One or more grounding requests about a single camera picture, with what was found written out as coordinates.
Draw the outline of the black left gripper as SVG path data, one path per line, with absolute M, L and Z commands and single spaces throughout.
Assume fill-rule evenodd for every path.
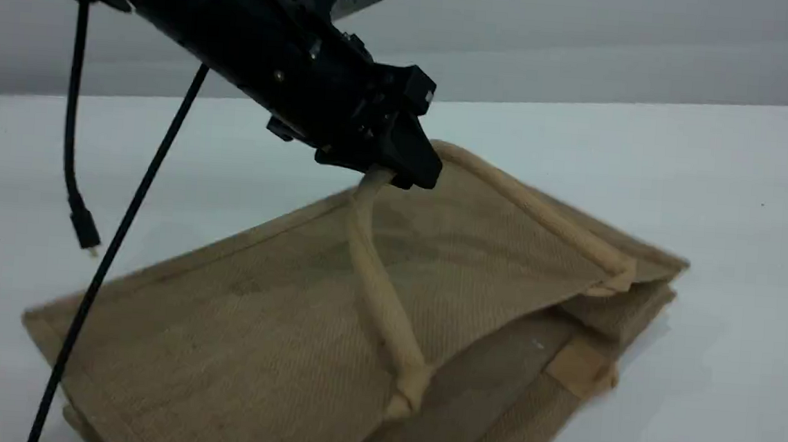
M 271 39 L 290 67 L 275 71 L 286 102 L 271 109 L 267 130 L 314 148 L 320 165 L 383 172 L 397 189 L 437 186 L 442 160 L 420 125 L 437 85 L 423 69 L 375 62 L 351 37 L 277 27 Z

